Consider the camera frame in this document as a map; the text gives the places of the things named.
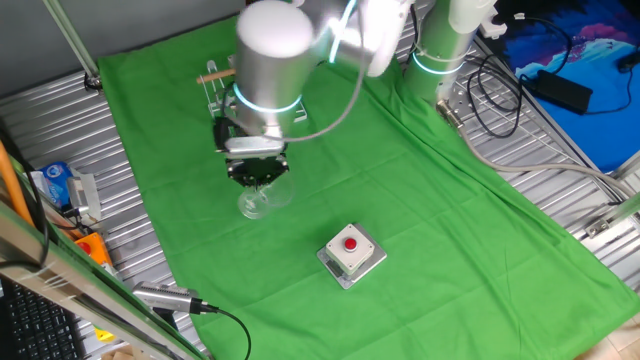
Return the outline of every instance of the green backdrop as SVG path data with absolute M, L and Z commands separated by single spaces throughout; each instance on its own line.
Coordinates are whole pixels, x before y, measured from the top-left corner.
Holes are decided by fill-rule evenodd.
M 99 65 L 177 284 L 240 317 L 253 359 L 571 359 L 640 310 L 634 292 L 407 93 L 397 63 L 366 80 L 337 129 L 289 146 L 291 204 L 245 218 L 194 80 L 208 60 L 226 65 L 234 25 Z M 318 67 L 303 92 L 310 120 L 296 132 L 333 121 L 355 78 Z M 350 222 L 388 258 L 345 291 L 316 251 Z M 237 324 L 192 318 L 217 359 L 243 358 Z

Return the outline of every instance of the red button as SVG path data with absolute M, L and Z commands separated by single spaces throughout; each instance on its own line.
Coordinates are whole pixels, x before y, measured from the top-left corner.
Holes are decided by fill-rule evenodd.
M 357 246 L 358 242 L 356 241 L 356 239 L 348 238 L 344 241 L 344 248 L 347 249 L 347 251 L 353 251 Z
M 80 246 L 80 249 L 84 250 L 87 255 L 91 255 L 91 245 L 87 243 L 78 243 L 78 246 Z

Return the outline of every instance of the robotic arm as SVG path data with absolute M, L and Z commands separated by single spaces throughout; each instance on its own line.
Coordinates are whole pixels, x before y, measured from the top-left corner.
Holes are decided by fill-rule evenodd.
M 232 120 L 240 136 L 224 141 L 229 177 L 259 187 L 288 171 L 286 142 L 296 139 L 285 136 L 316 64 L 326 60 L 359 68 L 360 83 L 364 74 L 381 75 L 394 57 L 414 1 L 303 0 L 296 6 L 263 0 L 247 7 L 237 23 L 233 85 L 238 101 Z M 406 74 L 416 93 L 434 105 L 448 96 L 453 81 L 447 79 L 455 79 L 494 3 L 438 0 L 421 26 L 419 52 Z

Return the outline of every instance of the corrugated metal surface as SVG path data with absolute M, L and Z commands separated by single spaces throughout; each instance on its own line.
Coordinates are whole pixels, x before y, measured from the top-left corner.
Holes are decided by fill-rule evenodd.
M 430 2 L 419 3 L 419 13 L 424 14 Z M 408 23 L 398 50 L 401 59 L 406 58 L 412 37 L 412 24 Z M 466 66 L 462 73 L 468 75 L 472 71 Z M 511 138 L 489 137 L 469 114 L 464 92 L 467 78 L 463 76 L 458 81 L 452 102 L 463 115 L 474 144 L 489 159 L 524 165 L 571 162 L 576 158 L 569 144 L 560 141 L 558 133 L 531 107 L 526 107 L 520 129 Z M 35 167 L 63 160 L 81 172 L 95 174 L 102 204 L 102 225 L 109 234 L 107 247 L 128 286 L 142 280 L 174 283 L 106 100 L 101 94 L 85 91 L 82 80 L 82 74 L 75 74 L 1 100 L 0 115 Z M 499 102 L 509 101 L 504 89 L 488 84 L 494 89 L 492 97 Z M 475 86 L 472 92 L 480 99 Z M 505 131 L 512 126 L 514 115 L 501 115 L 485 105 L 480 105 L 480 112 L 495 131 Z M 607 205 L 611 200 L 593 180 L 566 171 L 503 176 L 627 284 L 640 285 L 640 233 L 633 223 L 625 221 L 595 239 L 589 239 L 584 231 L 588 224 L 612 209 Z M 629 175 L 627 179 L 630 186 L 640 190 L 639 174 Z M 176 322 L 189 341 L 204 349 L 187 315 L 177 316 Z M 82 321 L 80 327 L 88 357 L 99 356 L 108 349 L 109 346 L 95 339 L 90 324 Z
M 2 116 L 24 156 L 36 168 L 66 161 L 82 173 L 93 173 L 102 205 L 107 248 L 125 283 L 142 280 L 173 283 L 162 248 L 140 199 L 140 192 L 103 95 L 87 92 L 83 74 L 62 78 L 0 101 Z M 189 317 L 176 316 L 182 334 L 199 349 Z M 97 341 L 93 326 L 79 324 L 90 358 L 111 345 Z

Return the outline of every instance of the orange pole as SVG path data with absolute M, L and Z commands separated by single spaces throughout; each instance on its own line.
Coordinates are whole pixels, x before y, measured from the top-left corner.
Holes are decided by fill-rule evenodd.
M 196 79 L 196 82 L 198 84 L 202 84 L 203 81 L 207 82 L 207 81 L 218 80 L 218 79 L 222 79 L 223 77 L 227 77 L 235 74 L 236 74 L 236 69 L 222 70 L 222 71 L 218 71 L 217 73 L 208 74 L 208 75 L 199 77 Z
M 13 169 L 13 165 L 11 165 L 9 154 L 7 154 L 7 150 L 4 148 L 2 141 L 0 141 L 0 174 L 2 174 L 4 183 L 7 185 L 7 191 L 9 191 L 9 195 L 11 196 L 14 210 L 24 221 L 35 227 L 33 219 L 31 219 L 31 214 L 29 214 L 27 203 L 24 201 L 18 177 Z

